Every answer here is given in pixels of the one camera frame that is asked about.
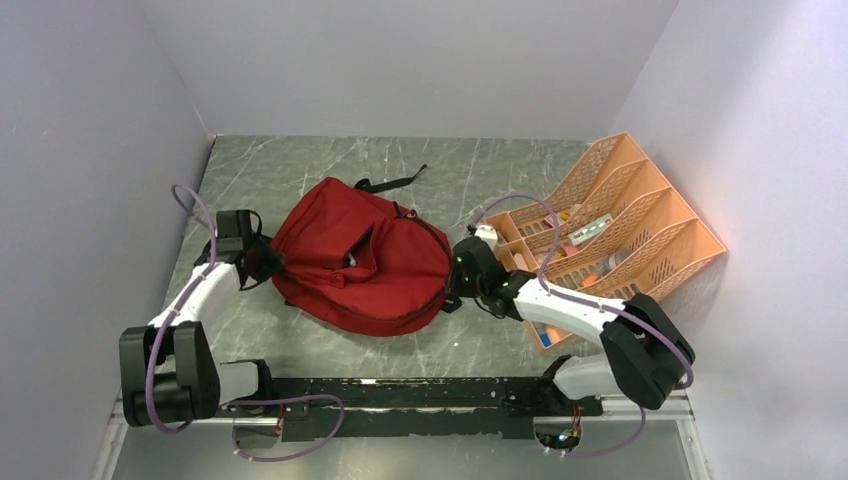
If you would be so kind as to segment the red student backpack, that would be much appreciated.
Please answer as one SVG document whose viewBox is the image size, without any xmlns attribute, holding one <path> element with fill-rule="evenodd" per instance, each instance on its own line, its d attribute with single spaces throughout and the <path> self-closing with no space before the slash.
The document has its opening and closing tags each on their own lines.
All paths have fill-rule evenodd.
<svg viewBox="0 0 848 480">
<path fill-rule="evenodd" d="M 310 189 L 270 242 L 282 258 L 271 281 L 286 303 L 371 337 L 411 334 L 459 309 L 447 235 L 383 196 L 415 179 L 327 177 Z"/>
</svg>

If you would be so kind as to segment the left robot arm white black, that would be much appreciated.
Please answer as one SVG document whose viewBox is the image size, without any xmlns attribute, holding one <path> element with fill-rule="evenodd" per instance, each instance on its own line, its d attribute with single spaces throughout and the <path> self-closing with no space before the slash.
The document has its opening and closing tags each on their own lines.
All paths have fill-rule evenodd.
<svg viewBox="0 0 848 480">
<path fill-rule="evenodd" d="M 251 409 L 275 392 L 265 361 L 217 363 L 203 325 L 234 296 L 269 280 L 282 258 L 255 211 L 219 211 L 215 222 L 216 239 L 195 260 L 180 294 L 147 325 L 119 338 L 123 412 L 133 427 L 151 424 L 149 405 L 161 423 L 178 427 L 212 418 L 229 404 Z"/>
</svg>

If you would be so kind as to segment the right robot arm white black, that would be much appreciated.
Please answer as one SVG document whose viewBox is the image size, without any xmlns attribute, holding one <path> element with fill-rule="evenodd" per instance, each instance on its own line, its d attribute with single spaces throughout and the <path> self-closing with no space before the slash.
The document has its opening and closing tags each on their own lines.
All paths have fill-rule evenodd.
<svg viewBox="0 0 848 480">
<path fill-rule="evenodd" d="M 657 410 L 673 391 L 692 383 L 694 351 L 654 298 L 602 298 L 526 270 L 509 271 L 477 236 L 457 243 L 453 253 L 456 286 L 491 315 L 563 329 L 600 348 L 549 369 L 544 381 L 557 396 L 578 401 L 621 394 Z"/>
</svg>

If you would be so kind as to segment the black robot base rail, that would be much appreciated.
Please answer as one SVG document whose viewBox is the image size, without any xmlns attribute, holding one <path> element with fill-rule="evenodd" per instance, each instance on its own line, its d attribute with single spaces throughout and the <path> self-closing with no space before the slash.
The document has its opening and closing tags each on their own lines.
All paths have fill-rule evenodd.
<svg viewBox="0 0 848 480">
<path fill-rule="evenodd" d="M 244 427 L 282 427 L 284 442 L 338 437 L 498 435 L 532 439 L 539 419 L 599 417 L 600 399 L 557 396 L 539 377 L 411 379 L 276 378 L 272 399 L 311 396 L 285 406 L 232 406 L 217 414 Z"/>
</svg>

